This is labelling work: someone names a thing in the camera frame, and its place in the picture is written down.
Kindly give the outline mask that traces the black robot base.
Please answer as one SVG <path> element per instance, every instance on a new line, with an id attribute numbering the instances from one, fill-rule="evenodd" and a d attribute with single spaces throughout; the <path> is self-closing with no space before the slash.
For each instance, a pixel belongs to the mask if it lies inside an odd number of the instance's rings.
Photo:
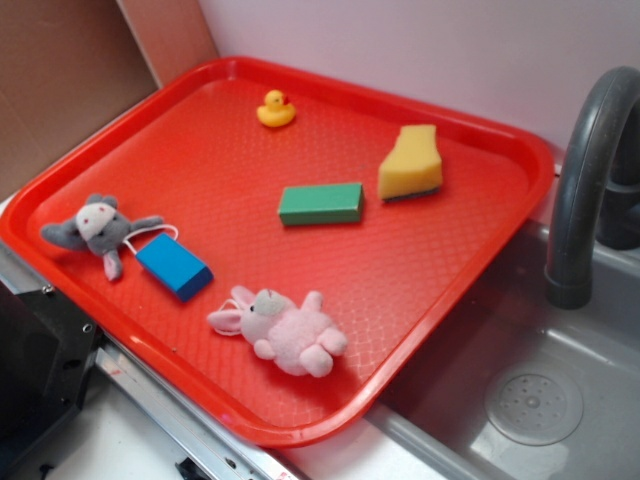
<path id="1" fill-rule="evenodd" d="M 82 409 L 102 331 L 63 293 L 1 287 L 1 458 Z"/>

